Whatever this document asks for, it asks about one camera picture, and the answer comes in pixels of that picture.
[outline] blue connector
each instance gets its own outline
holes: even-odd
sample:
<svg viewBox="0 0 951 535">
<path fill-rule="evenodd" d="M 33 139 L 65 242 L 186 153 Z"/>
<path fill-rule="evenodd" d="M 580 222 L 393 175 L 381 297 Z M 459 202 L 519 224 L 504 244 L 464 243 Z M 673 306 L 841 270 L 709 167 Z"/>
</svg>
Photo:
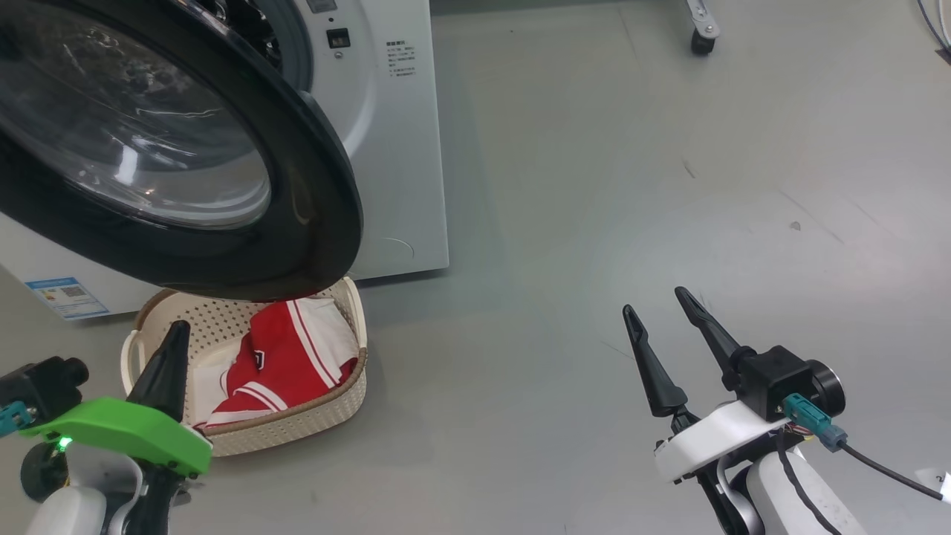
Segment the blue connector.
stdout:
<svg viewBox="0 0 951 535">
<path fill-rule="evenodd" d="M 791 394 L 783 400 L 783 411 L 790 422 L 808 429 L 829 451 L 839 451 L 839 443 L 848 438 L 841 427 L 832 425 L 828 414 L 799 394 Z"/>
<path fill-rule="evenodd" d="M 23 402 L 13 402 L 0 408 L 0 438 L 24 429 L 33 423 L 33 417 Z"/>
</svg>

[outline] cable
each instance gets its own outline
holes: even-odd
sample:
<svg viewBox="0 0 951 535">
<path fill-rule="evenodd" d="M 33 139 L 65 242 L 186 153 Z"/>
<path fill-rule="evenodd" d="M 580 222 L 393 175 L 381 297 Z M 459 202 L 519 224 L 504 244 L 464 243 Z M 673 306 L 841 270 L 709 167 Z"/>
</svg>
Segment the cable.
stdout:
<svg viewBox="0 0 951 535">
<path fill-rule="evenodd" d="M 944 35 L 944 44 L 951 46 L 951 37 L 948 37 L 948 27 L 944 25 L 944 0 L 938 0 L 938 23 Z"/>
<path fill-rule="evenodd" d="M 894 470 L 891 470 L 891 469 L 886 468 L 886 467 L 884 467 L 884 466 L 882 466 L 882 465 L 879 465 L 879 464 L 876 463 L 875 461 L 872 461 L 872 460 L 869 459 L 868 457 L 865 457 L 863 454 L 861 454 L 861 453 L 859 453 L 858 451 L 856 451 L 855 449 L 853 449 L 852 446 L 849 446 L 848 444 L 846 444 L 845 441 L 839 442 L 839 447 L 841 447 L 841 448 L 842 448 L 842 451 L 844 451 L 845 453 L 848 453 L 848 454 L 851 455 L 852 457 L 855 457 L 855 458 L 858 459 L 859 461 L 862 461 L 862 462 L 865 463 L 866 465 L 871 466 L 872 468 L 874 468 L 874 469 L 880 471 L 882 474 L 884 474 L 884 475 L 886 475 L 886 476 L 892 478 L 893 480 L 895 480 L 895 481 L 901 483 L 902 485 L 908 485 L 908 486 L 914 488 L 915 490 L 919 491 L 921 494 L 924 494 L 924 495 L 926 495 L 926 496 L 930 496 L 931 498 L 934 498 L 935 500 L 938 500 L 938 501 L 944 500 L 944 495 L 941 494 L 940 492 L 938 492 L 937 490 L 932 490 L 932 489 L 928 488 L 927 486 L 924 486 L 924 485 L 922 485 L 922 484 L 920 484 L 920 483 L 918 483 L 918 482 L 916 482 L 916 481 L 912 481 L 912 480 L 910 480 L 910 479 L 908 479 L 908 478 L 902 476 L 902 474 L 900 474 L 900 473 L 898 473 L 898 472 L 896 472 L 896 471 L 894 471 Z"/>
<path fill-rule="evenodd" d="M 801 437 L 811 437 L 812 431 L 808 430 L 803 426 L 797 426 L 796 424 L 786 424 L 786 431 L 799 435 Z"/>
<path fill-rule="evenodd" d="M 793 471 L 792 464 L 789 462 L 789 457 L 786 455 L 786 446 L 783 444 L 783 435 L 784 432 L 781 429 L 778 433 L 776 433 L 776 453 L 779 454 L 779 462 L 783 464 L 783 471 L 786 473 L 786 477 L 789 478 L 789 482 L 792 483 L 793 488 L 796 489 L 796 494 L 799 496 L 799 499 L 803 501 L 803 505 L 812 511 L 813 516 L 816 517 L 816 522 L 824 527 L 826 531 L 832 535 L 842 535 L 842 533 L 823 516 L 822 511 L 820 511 L 819 508 L 812 503 L 812 500 L 809 500 L 809 495 L 805 493 L 803 485 L 799 483 L 799 478 L 796 477 L 796 472 Z"/>
<path fill-rule="evenodd" d="M 924 3 L 922 0 L 918 0 L 918 9 L 922 10 L 922 17 L 924 17 L 924 22 L 928 25 L 928 29 L 931 30 L 931 34 L 934 35 L 935 39 L 938 40 L 938 43 L 941 45 L 941 48 L 944 49 L 944 52 L 951 56 L 951 48 L 949 48 L 948 43 L 944 42 L 944 39 L 941 39 L 941 34 L 935 30 L 935 25 L 931 24 L 931 17 L 928 16 L 928 11 L 924 8 Z"/>
</svg>

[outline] floor scuff mark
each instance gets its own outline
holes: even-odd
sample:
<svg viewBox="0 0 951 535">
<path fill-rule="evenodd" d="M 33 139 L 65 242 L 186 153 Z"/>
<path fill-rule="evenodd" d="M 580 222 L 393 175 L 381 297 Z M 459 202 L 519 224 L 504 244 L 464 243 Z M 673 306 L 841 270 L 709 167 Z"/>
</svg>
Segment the floor scuff mark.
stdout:
<svg viewBox="0 0 951 535">
<path fill-rule="evenodd" d="M 862 205 L 860 205 L 858 202 L 856 202 L 855 199 L 853 199 L 853 198 L 851 198 L 851 197 L 847 197 L 847 196 L 845 197 L 845 199 L 848 200 L 848 202 L 851 203 L 853 207 L 857 208 L 862 214 L 864 214 L 864 216 L 867 217 L 869 221 L 871 221 L 872 223 L 874 223 L 876 227 L 881 228 L 882 230 L 884 230 L 885 232 L 888 232 L 888 233 L 891 234 L 892 236 L 895 235 L 891 230 L 889 230 L 889 229 L 886 228 L 884 225 L 882 225 L 881 223 L 879 223 L 879 220 L 878 220 L 878 219 L 875 219 L 875 216 L 873 216 L 872 214 L 868 213 L 868 211 L 865 210 L 865 208 L 862 208 Z"/>
<path fill-rule="evenodd" d="M 832 236 L 832 238 L 834 238 L 835 241 L 839 242 L 840 244 L 845 245 L 845 241 L 843 241 L 843 239 L 840 238 L 838 234 L 836 234 L 835 232 L 833 232 L 831 228 L 829 228 L 829 227 L 823 225 L 823 222 L 822 222 L 822 221 L 819 221 L 818 219 L 816 219 L 816 216 L 812 215 L 812 212 L 810 212 L 809 210 L 805 209 L 805 207 L 804 207 L 803 205 L 801 205 L 801 204 L 799 203 L 799 201 L 797 201 L 796 199 L 793 199 L 791 196 L 789 196 L 788 193 L 786 193 L 785 191 L 782 191 L 781 189 L 779 190 L 779 192 L 780 192 L 780 194 L 783 195 L 786 199 L 788 199 L 790 203 L 796 205 L 796 207 L 798 207 L 800 210 L 802 210 L 805 215 L 809 216 L 809 219 L 811 219 L 812 221 L 815 221 L 815 222 L 816 222 L 816 225 L 818 225 L 819 228 L 821 228 L 822 230 L 825 230 L 825 233 L 826 233 L 826 234 L 828 234 L 829 236 Z"/>
<path fill-rule="evenodd" d="M 602 340 L 601 343 L 604 344 L 605 346 L 610 347 L 611 349 L 617 351 L 618 353 L 624 355 L 625 357 L 628 357 L 629 359 L 634 360 L 634 357 L 631 357 L 629 354 L 627 354 L 627 353 L 625 353 L 624 351 L 618 349 L 617 347 L 614 347 L 614 346 L 612 346 L 611 344 L 608 344 L 608 343 L 605 342 L 604 340 Z"/>
<path fill-rule="evenodd" d="M 697 175 L 694 174 L 693 169 L 690 168 L 690 164 L 687 162 L 686 158 L 681 158 L 680 161 L 684 164 L 684 170 L 690 175 L 690 178 L 697 180 Z"/>
<path fill-rule="evenodd" d="M 628 22 L 624 20 L 624 12 L 620 7 L 617 8 L 617 16 L 621 19 L 621 25 L 624 27 L 624 32 L 628 35 L 628 44 L 631 45 L 631 55 L 634 56 L 634 64 L 640 67 L 641 62 L 637 59 L 637 50 L 634 49 L 634 40 L 631 39 L 631 30 L 628 28 Z"/>
</svg>

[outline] energy label sticker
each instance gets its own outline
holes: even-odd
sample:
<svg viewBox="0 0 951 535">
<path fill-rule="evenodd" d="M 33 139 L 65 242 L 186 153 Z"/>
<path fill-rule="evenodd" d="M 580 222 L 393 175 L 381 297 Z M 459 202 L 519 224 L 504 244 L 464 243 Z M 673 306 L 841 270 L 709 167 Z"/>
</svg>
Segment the energy label sticker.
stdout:
<svg viewBox="0 0 951 535">
<path fill-rule="evenodd" d="M 72 277 L 33 281 L 27 286 L 64 319 L 78 320 L 109 314 L 106 307 Z"/>
</svg>

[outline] red and white garment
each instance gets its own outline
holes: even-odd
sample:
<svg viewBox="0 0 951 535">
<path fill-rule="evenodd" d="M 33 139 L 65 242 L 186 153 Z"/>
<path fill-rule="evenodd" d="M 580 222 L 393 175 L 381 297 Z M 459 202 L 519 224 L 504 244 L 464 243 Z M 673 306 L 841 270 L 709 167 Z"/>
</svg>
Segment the red and white garment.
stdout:
<svg viewBox="0 0 951 535">
<path fill-rule="evenodd" d="M 196 414 L 206 421 L 197 426 L 233 424 L 315 400 L 350 377 L 357 353 L 353 330 L 332 299 L 266 307 L 251 318 L 234 364 L 221 374 L 218 388 L 227 399 L 207 420 Z"/>
</svg>

